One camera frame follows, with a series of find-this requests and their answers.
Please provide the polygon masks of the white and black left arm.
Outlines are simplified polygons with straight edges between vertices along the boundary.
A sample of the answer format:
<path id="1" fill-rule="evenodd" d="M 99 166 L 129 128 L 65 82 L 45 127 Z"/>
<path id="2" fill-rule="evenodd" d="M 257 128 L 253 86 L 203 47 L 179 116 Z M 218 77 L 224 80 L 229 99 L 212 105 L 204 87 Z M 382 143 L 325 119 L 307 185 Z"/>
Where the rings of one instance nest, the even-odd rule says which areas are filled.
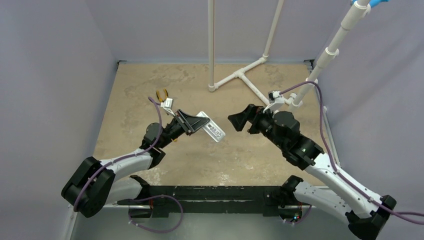
<path id="1" fill-rule="evenodd" d="M 182 110 L 174 113 L 166 126 L 161 122 L 148 125 L 141 146 L 125 155 L 98 160 L 93 156 L 82 161 L 65 184 L 61 196 L 86 218 L 97 214 L 104 205 L 131 199 L 138 205 L 149 199 L 148 184 L 130 175 L 156 167 L 165 157 L 164 147 L 179 138 L 204 130 L 215 142 L 225 132 L 203 111 L 189 115 Z"/>

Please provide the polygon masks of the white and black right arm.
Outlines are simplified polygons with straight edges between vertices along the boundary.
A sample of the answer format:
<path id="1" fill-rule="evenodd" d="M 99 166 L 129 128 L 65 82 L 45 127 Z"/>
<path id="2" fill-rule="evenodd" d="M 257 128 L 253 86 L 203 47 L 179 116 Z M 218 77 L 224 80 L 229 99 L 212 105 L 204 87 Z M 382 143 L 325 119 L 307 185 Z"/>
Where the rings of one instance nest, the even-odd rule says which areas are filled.
<path id="1" fill-rule="evenodd" d="M 249 134 L 263 134 L 291 165 L 306 171 L 330 189 L 323 191 L 302 180 L 296 184 L 287 181 L 287 186 L 280 191 L 284 202 L 309 203 L 339 218 L 358 239 L 377 239 L 396 200 L 370 190 L 337 166 L 329 152 L 301 134 L 300 122 L 291 112 L 273 113 L 263 106 L 249 104 L 242 112 L 227 118 L 237 132 L 250 123 Z"/>

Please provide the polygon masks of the white universal AC remote control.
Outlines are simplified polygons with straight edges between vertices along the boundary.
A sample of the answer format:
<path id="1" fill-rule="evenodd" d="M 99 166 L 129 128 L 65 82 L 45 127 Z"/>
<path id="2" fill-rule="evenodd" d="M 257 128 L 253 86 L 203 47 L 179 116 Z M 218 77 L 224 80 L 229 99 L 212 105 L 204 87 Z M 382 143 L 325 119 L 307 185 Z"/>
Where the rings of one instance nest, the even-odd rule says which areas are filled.
<path id="1" fill-rule="evenodd" d="M 224 130 L 218 126 L 217 123 L 215 123 L 211 117 L 209 117 L 204 111 L 200 111 L 197 115 L 197 117 L 203 117 L 209 119 L 209 122 L 202 127 L 202 129 L 216 142 L 220 143 L 224 137 L 226 136 L 226 133 Z"/>

